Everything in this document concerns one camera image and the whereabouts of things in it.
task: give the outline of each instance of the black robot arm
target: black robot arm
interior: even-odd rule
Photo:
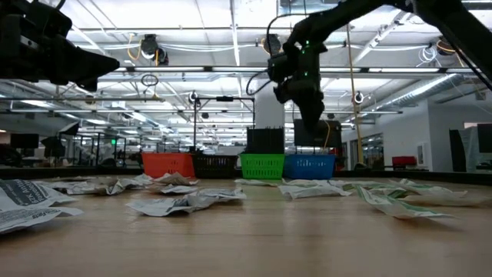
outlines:
[[[437,27],[455,49],[460,49],[457,54],[478,78],[492,89],[467,59],[492,79],[492,56],[488,54],[492,33],[466,10],[460,0],[347,0],[333,9],[310,14],[297,23],[282,47],[284,52],[268,60],[268,76],[278,83],[274,90],[278,101],[292,99],[301,110],[306,128],[316,124],[324,109],[319,72],[319,55],[327,51],[323,42],[332,32],[382,5],[412,12]]]

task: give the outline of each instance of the black bin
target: black bin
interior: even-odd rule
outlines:
[[[193,155],[194,175],[200,179],[232,179],[237,156]]]

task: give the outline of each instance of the duct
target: duct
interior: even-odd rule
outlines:
[[[372,108],[372,110],[380,111],[394,106],[409,106],[420,100],[458,86],[464,80],[465,78],[460,74],[451,74],[433,78],[431,80],[420,81],[395,93],[392,100],[386,101],[384,104]]]

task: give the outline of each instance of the crumpled newspaper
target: crumpled newspaper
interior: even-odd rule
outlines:
[[[179,172],[176,172],[173,174],[166,173],[164,174],[164,176],[154,179],[154,182],[172,185],[196,185],[198,184],[198,182],[200,182],[200,180],[190,181],[179,174]]]
[[[349,196],[352,192],[346,192],[334,185],[316,185],[312,187],[300,187],[295,185],[279,185],[281,194],[286,199],[301,199],[318,196]]]
[[[128,203],[127,207],[150,216],[167,216],[176,212],[192,213],[206,209],[216,201],[217,199],[211,197],[185,195],[181,199],[136,200]]]
[[[431,186],[431,185],[422,185],[422,184],[417,184],[416,182],[412,182],[407,179],[401,179],[399,182],[391,181],[391,184],[396,185],[397,187],[400,187],[402,189],[406,189],[409,192],[415,192],[418,195],[435,195],[435,196],[441,196],[441,197],[450,197],[450,198],[455,198],[455,197],[462,197],[467,194],[467,191],[463,192],[452,192],[449,189],[440,187],[440,186]]]
[[[81,182],[46,182],[35,181],[38,185],[43,185],[51,189],[56,189],[60,192],[69,195],[118,195],[126,189],[146,189],[152,181],[143,175],[130,178],[115,178],[115,177],[97,177],[87,178]]]
[[[415,205],[441,205],[453,207],[492,206],[492,198],[485,196],[409,195],[401,201]]]
[[[278,186],[278,184],[275,183],[263,182],[259,180],[237,179],[234,180],[234,182],[239,185],[258,185],[258,186],[273,186],[273,187]]]
[[[0,211],[45,208],[53,204],[73,201],[77,199],[28,180],[0,180]]]
[[[201,189],[191,194],[192,196],[209,197],[217,199],[217,202],[227,202],[231,200],[244,200],[247,198],[242,189]]]
[[[175,212],[192,213],[206,209],[216,202],[246,199],[241,189],[202,189],[180,199],[136,200],[128,207],[150,216],[167,216]]]
[[[196,192],[197,190],[197,187],[189,187],[186,185],[168,185],[161,189],[161,192],[164,194],[188,194]]]
[[[359,197],[376,209],[397,219],[413,218],[443,218],[453,217],[430,209],[409,205],[397,199],[385,195],[375,195],[370,191],[358,186],[356,187]]]
[[[47,222],[57,216],[81,215],[82,213],[84,212],[79,209],[61,207],[2,211],[0,212],[0,234]]]

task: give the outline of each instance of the table surface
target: table surface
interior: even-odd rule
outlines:
[[[492,188],[447,185],[492,196]],[[202,180],[200,187],[234,187]],[[157,218],[125,206],[163,195],[75,196],[85,214],[0,236],[1,276],[490,276],[488,208],[435,207],[455,219],[399,220],[357,196],[248,200]]]

